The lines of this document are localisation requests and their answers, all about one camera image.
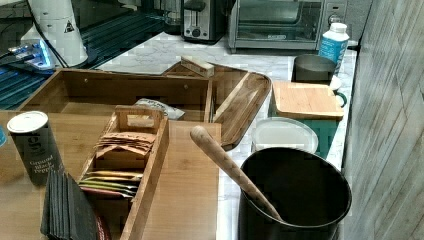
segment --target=black canister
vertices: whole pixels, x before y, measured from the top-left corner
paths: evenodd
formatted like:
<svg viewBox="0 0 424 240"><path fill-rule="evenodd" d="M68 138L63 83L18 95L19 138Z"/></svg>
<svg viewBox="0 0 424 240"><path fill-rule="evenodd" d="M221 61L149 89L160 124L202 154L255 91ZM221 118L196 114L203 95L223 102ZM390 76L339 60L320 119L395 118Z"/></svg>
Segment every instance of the black canister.
<svg viewBox="0 0 424 240"><path fill-rule="evenodd" d="M241 192L239 240L331 240L351 205L342 174L324 159L299 149L267 148L241 167L284 222Z"/></svg>
<svg viewBox="0 0 424 240"><path fill-rule="evenodd" d="M31 111L19 114L8 122L7 128L34 185L45 185L50 169L63 169L45 113Z"/></svg>

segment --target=kitchen counter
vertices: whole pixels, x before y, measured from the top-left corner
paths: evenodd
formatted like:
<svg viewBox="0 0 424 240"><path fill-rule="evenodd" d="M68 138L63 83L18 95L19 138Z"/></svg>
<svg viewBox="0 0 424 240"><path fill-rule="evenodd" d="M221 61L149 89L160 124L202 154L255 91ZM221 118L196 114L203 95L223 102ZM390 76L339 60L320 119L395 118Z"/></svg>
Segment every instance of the kitchen counter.
<svg viewBox="0 0 424 240"><path fill-rule="evenodd" d="M246 50L231 54L226 47L227 41L221 39L215 45L202 45L185 42L180 36L161 33L138 45L128 52L110 60L98 69L114 72L131 72L142 74L162 74L166 69L180 61L180 56L189 55L207 62L226 65L243 70L265 74L272 81L290 81L294 56L285 56L280 50ZM347 97L343 120L337 125L334 139L329 146L326 160L341 170L344 154L348 113L352 93L356 52L347 50L338 74L342 86L339 92ZM228 151L233 160L241 166L251 154L252 130L256 123L269 115L271 94L268 94L252 124L246 131L240 144ZM237 237L238 204L240 189L222 171L219 174L218 196L218 240L232 240Z"/></svg>

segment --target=wooden handle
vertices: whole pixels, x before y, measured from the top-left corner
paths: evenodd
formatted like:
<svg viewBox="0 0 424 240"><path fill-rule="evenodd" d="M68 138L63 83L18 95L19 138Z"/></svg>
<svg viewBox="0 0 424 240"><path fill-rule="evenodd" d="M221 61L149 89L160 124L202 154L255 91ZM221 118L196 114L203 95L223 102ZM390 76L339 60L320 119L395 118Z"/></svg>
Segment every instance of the wooden handle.
<svg viewBox="0 0 424 240"><path fill-rule="evenodd" d="M224 149L209 135L202 126L194 127L190 132L190 137L196 145L203 150L216 165L233 179L243 191L245 191L255 203L264 206L271 216L283 221L274 206L266 199L262 192L255 186L248 176L236 165L228 156Z"/></svg>

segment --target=white container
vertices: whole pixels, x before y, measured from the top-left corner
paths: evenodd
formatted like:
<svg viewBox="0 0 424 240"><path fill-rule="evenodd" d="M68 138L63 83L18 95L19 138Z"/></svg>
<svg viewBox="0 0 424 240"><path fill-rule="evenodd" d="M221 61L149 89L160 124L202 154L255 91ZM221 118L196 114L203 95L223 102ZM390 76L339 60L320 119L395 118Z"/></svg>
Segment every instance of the white container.
<svg viewBox="0 0 424 240"><path fill-rule="evenodd" d="M311 128L299 121L283 117L258 122L252 139L252 151L270 147L289 147L315 153L318 148L318 137Z"/></svg>
<svg viewBox="0 0 424 240"><path fill-rule="evenodd" d="M318 55L336 63L334 74L339 72L347 48L349 36L346 34L346 28L346 24L332 23L330 30L322 35Z"/></svg>

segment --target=white lid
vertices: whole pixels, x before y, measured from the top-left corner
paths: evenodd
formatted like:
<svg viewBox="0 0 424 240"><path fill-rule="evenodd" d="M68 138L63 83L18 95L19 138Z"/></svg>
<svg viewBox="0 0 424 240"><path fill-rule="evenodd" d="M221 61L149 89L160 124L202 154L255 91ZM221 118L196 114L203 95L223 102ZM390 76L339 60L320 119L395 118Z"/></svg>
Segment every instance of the white lid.
<svg viewBox="0 0 424 240"><path fill-rule="evenodd" d="M305 124L289 118L274 117L260 121L253 134L256 150L269 147L290 147L315 153L318 137Z"/></svg>
<svg viewBox="0 0 424 240"><path fill-rule="evenodd" d="M337 91L342 86L342 81L336 75L333 76L330 83L330 89Z"/></svg>
<svg viewBox="0 0 424 240"><path fill-rule="evenodd" d="M7 123L7 129L13 133L32 132L44 126L48 120L49 118L43 112L25 112L10 119Z"/></svg>
<svg viewBox="0 0 424 240"><path fill-rule="evenodd" d="M330 30L337 33L346 33L346 24L344 23L332 23Z"/></svg>

